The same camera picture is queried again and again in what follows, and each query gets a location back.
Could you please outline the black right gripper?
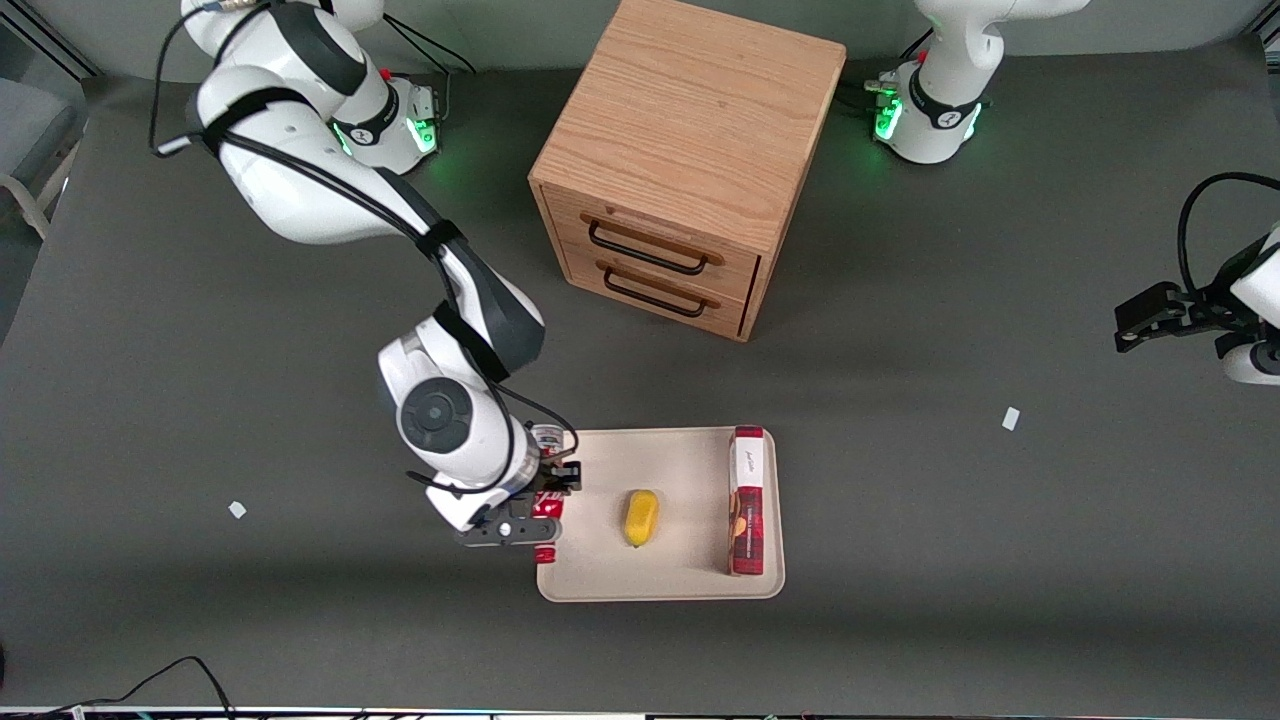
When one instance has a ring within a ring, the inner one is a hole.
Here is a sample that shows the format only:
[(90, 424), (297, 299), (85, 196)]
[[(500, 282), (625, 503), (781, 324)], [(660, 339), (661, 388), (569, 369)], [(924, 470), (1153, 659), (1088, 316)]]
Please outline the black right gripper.
[(511, 496), (502, 507), (512, 518), (559, 520), (568, 497), (581, 489), (580, 461), (541, 462), (530, 484)]

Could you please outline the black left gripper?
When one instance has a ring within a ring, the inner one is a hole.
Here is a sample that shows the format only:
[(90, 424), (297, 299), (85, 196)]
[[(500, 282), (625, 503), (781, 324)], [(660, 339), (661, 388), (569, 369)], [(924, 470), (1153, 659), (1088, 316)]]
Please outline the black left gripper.
[(1157, 282), (1114, 309), (1114, 345), (1126, 354), (1166, 337), (1221, 331), (1219, 319), (1196, 304), (1196, 296), (1174, 282)]

